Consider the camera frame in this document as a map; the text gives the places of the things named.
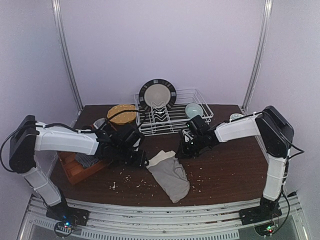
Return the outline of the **grey beige sock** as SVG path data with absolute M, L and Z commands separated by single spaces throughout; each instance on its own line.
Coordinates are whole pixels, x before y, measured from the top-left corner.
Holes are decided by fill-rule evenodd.
M 146 167 L 173 204 L 185 198 L 190 190 L 186 171 L 175 155 L 173 150 L 161 150 Z

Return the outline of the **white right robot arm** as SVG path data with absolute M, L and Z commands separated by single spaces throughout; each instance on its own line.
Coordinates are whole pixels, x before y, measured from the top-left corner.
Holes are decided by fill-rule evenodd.
M 210 126 L 199 115 L 187 123 L 187 132 L 181 131 L 177 153 L 178 159 L 195 158 L 202 150 L 229 141 L 247 137 L 260 137 L 268 160 L 266 183 L 260 205 L 274 208 L 279 201 L 285 181 L 288 177 L 289 161 L 293 158 L 291 149 L 297 154 L 304 150 L 295 146 L 295 131 L 292 125 L 272 105 L 260 112 L 241 116 L 234 120 L 220 122 Z

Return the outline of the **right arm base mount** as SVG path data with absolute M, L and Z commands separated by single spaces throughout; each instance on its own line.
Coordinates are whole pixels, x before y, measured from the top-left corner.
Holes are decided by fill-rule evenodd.
M 261 197 L 259 205 L 241 209 L 239 217 L 243 226 L 256 224 L 254 230 L 261 237 L 271 237 L 280 222 L 282 210 L 279 205 L 282 191 L 275 201 Z

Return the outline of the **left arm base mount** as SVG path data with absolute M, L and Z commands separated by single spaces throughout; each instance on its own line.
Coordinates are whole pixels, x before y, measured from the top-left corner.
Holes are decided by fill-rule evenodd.
M 69 237 L 78 226 L 86 226 L 90 212 L 86 209 L 70 207 L 66 198 L 63 196 L 61 202 L 50 206 L 43 199 L 46 208 L 46 217 L 57 220 L 54 224 L 53 232 L 62 240 Z

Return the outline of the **brown wooden organizer box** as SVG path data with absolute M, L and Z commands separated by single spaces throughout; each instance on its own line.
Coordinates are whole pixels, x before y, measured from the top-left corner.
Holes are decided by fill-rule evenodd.
M 91 167 L 83 168 L 83 166 L 76 161 L 76 154 L 74 152 L 58 152 L 58 157 L 71 185 L 76 185 L 86 180 L 107 166 L 103 161 L 98 161 Z

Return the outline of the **grey striped boxer underwear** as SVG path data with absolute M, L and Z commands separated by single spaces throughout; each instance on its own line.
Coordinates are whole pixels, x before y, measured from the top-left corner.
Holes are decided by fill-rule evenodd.
M 75 160 L 84 168 L 90 168 L 93 165 L 97 164 L 99 160 L 92 155 L 86 155 L 83 153 L 76 153 Z

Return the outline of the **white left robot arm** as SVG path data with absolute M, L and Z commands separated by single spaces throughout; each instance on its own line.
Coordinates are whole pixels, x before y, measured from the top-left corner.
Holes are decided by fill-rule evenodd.
M 105 160 L 119 158 L 127 166 L 145 168 L 146 152 L 140 148 L 144 135 L 131 125 L 113 130 L 109 119 L 99 119 L 91 129 L 75 129 L 63 123 L 37 121 L 27 115 L 4 143 L 9 143 L 8 165 L 2 167 L 24 177 L 51 208 L 67 207 L 64 195 L 40 169 L 35 153 L 42 151 L 70 152 Z

